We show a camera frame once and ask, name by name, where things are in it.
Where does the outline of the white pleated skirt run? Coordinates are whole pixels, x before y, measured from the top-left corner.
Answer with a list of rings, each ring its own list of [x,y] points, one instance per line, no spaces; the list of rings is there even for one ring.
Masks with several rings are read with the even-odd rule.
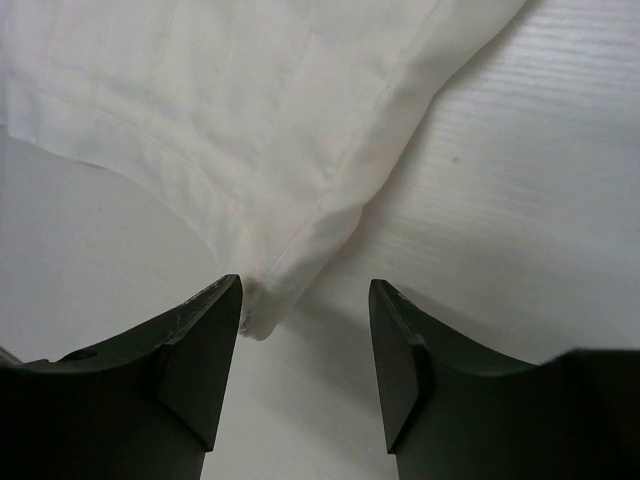
[[[5,1],[1,121],[144,187],[263,340],[518,1]]]

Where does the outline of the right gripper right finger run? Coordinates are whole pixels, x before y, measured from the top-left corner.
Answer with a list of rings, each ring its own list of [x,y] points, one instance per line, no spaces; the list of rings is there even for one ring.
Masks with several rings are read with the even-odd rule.
[[[403,479],[635,479],[639,354],[574,349],[535,365],[369,288],[387,449]]]

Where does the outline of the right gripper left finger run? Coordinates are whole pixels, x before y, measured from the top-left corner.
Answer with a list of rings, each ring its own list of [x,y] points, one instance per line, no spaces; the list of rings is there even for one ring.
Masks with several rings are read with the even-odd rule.
[[[239,327],[226,275],[58,361],[1,356],[5,479],[197,479],[212,451]]]

